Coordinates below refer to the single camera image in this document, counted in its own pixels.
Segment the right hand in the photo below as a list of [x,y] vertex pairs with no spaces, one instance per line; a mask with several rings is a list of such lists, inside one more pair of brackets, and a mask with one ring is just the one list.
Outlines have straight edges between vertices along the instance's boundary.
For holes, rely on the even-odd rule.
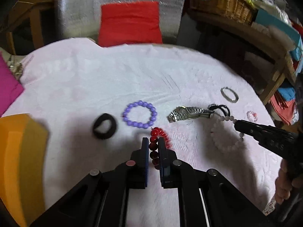
[[278,177],[275,181],[275,195],[274,198],[278,204],[282,204],[285,200],[288,200],[292,189],[302,188],[302,175],[290,180],[287,177],[289,166],[287,161],[283,159],[280,164]]

